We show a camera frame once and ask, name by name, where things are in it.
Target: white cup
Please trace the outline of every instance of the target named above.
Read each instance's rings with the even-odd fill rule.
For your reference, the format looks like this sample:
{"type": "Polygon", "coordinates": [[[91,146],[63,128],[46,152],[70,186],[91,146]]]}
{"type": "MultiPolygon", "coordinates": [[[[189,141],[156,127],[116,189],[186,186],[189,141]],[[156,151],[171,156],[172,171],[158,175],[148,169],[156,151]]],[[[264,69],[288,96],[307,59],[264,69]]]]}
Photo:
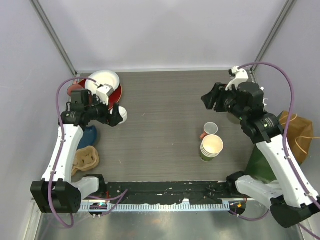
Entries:
{"type": "Polygon", "coordinates": [[[224,142],[219,136],[213,134],[208,135],[202,140],[200,146],[201,159],[205,162],[209,162],[218,156],[223,149],[224,142]]]}
{"type": "Polygon", "coordinates": [[[216,134],[218,132],[218,126],[214,122],[207,122],[203,127],[203,133],[200,139],[203,140],[206,136],[216,134]]]}

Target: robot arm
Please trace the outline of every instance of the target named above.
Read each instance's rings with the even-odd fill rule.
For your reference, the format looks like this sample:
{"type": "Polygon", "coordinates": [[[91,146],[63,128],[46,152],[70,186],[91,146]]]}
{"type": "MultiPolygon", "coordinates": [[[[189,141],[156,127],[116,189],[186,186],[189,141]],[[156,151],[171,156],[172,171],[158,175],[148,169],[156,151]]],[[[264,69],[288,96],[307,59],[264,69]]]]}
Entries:
{"type": "MultiPolygon", "coordinates": [[[[286,158],[283,128],[276,116],[264,110],[263,90],[258,84],[247,81],[245,70],[238,70],[236,66],[229,73],[235,77],[229,84],[216,83],[201,99],[207,109],[229,112],[241,120],[241,129],[265,156],[277,181],[264,184],[244,172],[236,172],[227,178],[227,182],[234,191],[266,206],[281,226],[289,228],[319,210],[305,194],[286,158]]],[[[291,150],[288,151],[303,182],[320,203],[319,194],[308,183],[291,150]]]]}
{"type": "MultiPolygon", "coordinates": [[[[119,113],[119,105],[109,111],[108,86],[94,86],[96,94],[88,89],[77,89],[71,92],[71,102],[67,110],[61,114],[65,132],[63,148],[60,153],[55,174],[53,176],[52,199],[57,213],[77,213],[81,200],[92,193],[105,193],[105,181],[102,175],[87,175],[76,183],[71,182],[72,166],[77,147],[83,137],[84,130],[90,121],[96,120],[111,127],[123,121],[119,113]]],[[[42,213],[51,213],[48,200],[48,188],[51,172],[61,147],[62,128],[58,127],[58,139],[45,173],[41,181],[34,181],[31,193],[42,213]]]]}

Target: gray wall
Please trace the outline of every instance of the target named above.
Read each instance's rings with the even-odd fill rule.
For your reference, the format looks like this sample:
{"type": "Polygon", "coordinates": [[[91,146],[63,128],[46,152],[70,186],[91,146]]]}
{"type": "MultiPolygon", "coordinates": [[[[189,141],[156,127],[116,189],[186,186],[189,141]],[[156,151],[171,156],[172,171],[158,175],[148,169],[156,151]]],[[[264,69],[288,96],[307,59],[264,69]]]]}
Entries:
{"type": "Polygon", "coordinates": [[[58,134],[55,92],[71,74],[29,1],[2,1],[0,32],[0,238],[21,240],[58,134]]]}
{"type": "Polygon", "coordinates": [[[40,0],[78,71],[253,61],[286,0],[40,0]]]}
{"type": "MultiPolygon", "coordinates": [[[[282,67],[291,77],[295,90],[294,112],[313,121],[314,134],[320,137],[320,4],[318,0],[297,1],[276,36],[264,61],[282,67]]],[[[288,110],[290,90],[275,70],[261,66],[257,81],[265,87],[268,111],[288,110]]],[[[312,141],[309,158],[302,165],[308,180],[320,193],[320,140],[312,141]]],[[[320,213],[312,218],[313,230],[320,235],[320,213]]]]}

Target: white bowl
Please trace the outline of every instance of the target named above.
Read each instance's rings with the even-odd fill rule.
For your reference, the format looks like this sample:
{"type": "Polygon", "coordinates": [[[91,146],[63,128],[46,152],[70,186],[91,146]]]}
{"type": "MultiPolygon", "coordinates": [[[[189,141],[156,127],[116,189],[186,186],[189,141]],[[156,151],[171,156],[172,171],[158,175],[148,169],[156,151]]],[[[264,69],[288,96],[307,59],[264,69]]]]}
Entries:
{"type": "MultiPolygon", "coordinates": [[[[109,70],[96,71],[91,74],[89,78],[96,80],[98,85],[108,84],[112,86],[114,90],[116,90],[120,85],[119,76],[115,72],[109,70]]],[[[98,87],[93,81],[87,80],[85,81],[85,88],[90,90],[92,94],[96,94],[98,87]]]]}

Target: gray table surface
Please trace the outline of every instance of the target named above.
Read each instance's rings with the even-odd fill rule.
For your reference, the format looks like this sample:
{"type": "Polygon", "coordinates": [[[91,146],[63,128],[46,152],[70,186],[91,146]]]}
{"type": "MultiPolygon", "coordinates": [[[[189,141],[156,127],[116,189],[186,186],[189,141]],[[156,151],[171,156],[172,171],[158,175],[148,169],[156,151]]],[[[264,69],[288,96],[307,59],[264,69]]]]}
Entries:
{"type": "Polygon", "coordinates": [[[99,165],[78,172],[103,174],[109,182],[224,181],[244,170],[254,145],[229,113],[206,110],[201,96],[215,83],[228,83],[227,71],[118,73],[120,105],[128,120],[116,127],[93,122],[99,134],[99,165]],[[218,125],[224,148],[211,162],[200,159],[199,136],[207,122],[218,125]]]}

